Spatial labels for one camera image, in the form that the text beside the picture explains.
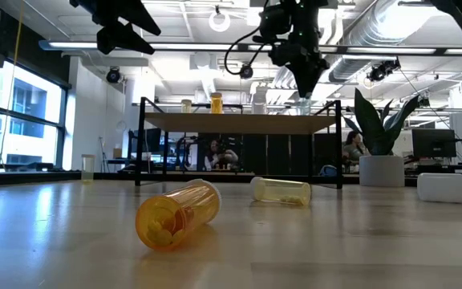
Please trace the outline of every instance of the yellow cup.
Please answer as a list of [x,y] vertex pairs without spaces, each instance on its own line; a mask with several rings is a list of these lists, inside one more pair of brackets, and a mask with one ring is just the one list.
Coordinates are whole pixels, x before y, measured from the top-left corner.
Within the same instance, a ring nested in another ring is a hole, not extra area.
[[253,199],[256,201],[277,201],[303,206],[310,204],[311,186],[308,183],[255,177],[250,184]]
[[222,101],[221,93],[212,93],[212,113],[224,113],[224,102]]
[[181,189],[145,201],[136,213],[136,233],[154,250],[172,250],[197,227],[213,220],[221,203],[214,185],[201,179],[189,181]]

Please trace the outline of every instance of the yellow pill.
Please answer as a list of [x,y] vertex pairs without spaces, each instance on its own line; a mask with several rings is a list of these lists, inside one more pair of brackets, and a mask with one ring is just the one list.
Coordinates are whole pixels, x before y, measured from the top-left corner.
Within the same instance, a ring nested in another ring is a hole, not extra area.
[[172,234],[167,230],[160,230],[156,233],[156,245],[168,246],[172,241]]
[[158,232],[163,228],[161,227],[161,224],[159,222],[152,221],[152,222],[149,222],[148,229],[152,232]]
[[179,242],[184,236],[184,230],[178,230],[173,236],[172,236],[172,243]]

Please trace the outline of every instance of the person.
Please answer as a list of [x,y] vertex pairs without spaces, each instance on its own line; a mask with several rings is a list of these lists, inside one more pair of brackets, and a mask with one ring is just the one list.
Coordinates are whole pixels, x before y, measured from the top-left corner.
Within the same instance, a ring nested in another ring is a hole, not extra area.
[[343,156],[347,157],[353,165],[357,165],[359,158],[365,155],[362,146],[361,135],[354,131],[349,132],[343,147]]
[[205,157],[205,168],[207,171],[211,171],[215,168],[215,165],[221,162],[227,162],[232,166],[238,162],[237,154],[231,150],[226,149],[224,153],[219,153],[220,144],[217,140],[212,140],[209,147],[209,152]]

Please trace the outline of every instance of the ceiling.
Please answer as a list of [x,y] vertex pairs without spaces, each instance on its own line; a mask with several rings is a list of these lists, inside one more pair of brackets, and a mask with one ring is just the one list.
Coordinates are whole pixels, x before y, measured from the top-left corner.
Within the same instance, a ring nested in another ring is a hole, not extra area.
[[[143,38],[149,42],[180,42],[180,43],[232,43],[242,35],[253,30],[255,26],[247,25],[247,11],[249,0],[222,2],[221,10],[230,14],[231,24],[227,31],[216,32],[209,26],[209,16],[214,11],[213,3],[205,1],[197,2],[174,2],[174,1],[144,1],[145,6],[156,23],[162,30],[161,36],[148,35],[147,32],[136,29]],[[352,9],[344,12],[344,26],[352,22],[372,3],[372,0],[346,0],[346,3],[355,2]],[[18,18],[20,0],[0,0],[0,7],[10,15]],[[68,0],[25,0],[23,22],[25,25],[42,35],[45,39],[59,41],[95,41],[95,34],[100,29],[91,21],[91,16],[83,8],[74,8]],[[430,18],[417,32],[405,39],[400,45],[419,47],[462,47],[462,32],[454,20],[446,15],[439,14]],[[193,95],[194,91],[201,90],[202,84],[198,79],[190,77],[189,58],[190,52],[157,52],[154,55],[143,55],[131,51],[114,51],[108,56],[99,52],[88,52],[90,60],[104,64],[107,57],[112,58],[148,58],[163,85],[156,88],[156,94],[164,101],[170,97],[179,95]],[[216,53],[217,61],[224,58],[223,53]],[[248,62],[251,53],[231,53],[230,62],[235,68],[241,63]],[[462,74],[462,57],[400,57],[400,62],[406,76],[416,89],[423,89],[437,83],[456,84],[447,79],[456,78]],[[99,66],[97,69],[107,71],[109,67]],[[271,81],[278,71],[266,54],[260,54],[253,65],[255,78],[241,80],[238,76],[222,72],[221,76],[214,80],[217,91],[240,91],[249,92],[254,81]],[[140,67],[129,67],[126,74],[129,77],[139,74]],[[396,73],[384,82],[372,89],[366,89],[361,83],[364,80],[361,74],[352,80],[358,85],[345,85],[337,93],[325,97],[339,96],[350,99],[354,95],[354,89],[359,88],[365,96],[369,96],[373,102],[381,103],[383,100],[409,96],[414,88],[408,84],[401,73]],[[434,92],[436,101],[441,96],[446,96],[448,90]]]

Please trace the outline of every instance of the table surface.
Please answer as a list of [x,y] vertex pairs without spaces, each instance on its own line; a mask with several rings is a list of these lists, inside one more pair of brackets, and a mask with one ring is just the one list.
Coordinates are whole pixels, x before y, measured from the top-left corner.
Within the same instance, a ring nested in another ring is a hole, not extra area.
[[182,185],[0,187],[0,288],[462,288],[462,205],[313,186],[305,208],[216,184],[217,217],[179,250],[151,251],[136,210]]
[[210,113],[145,113],[165,132],[307,135],[334,124],[333,116],[268,116]]

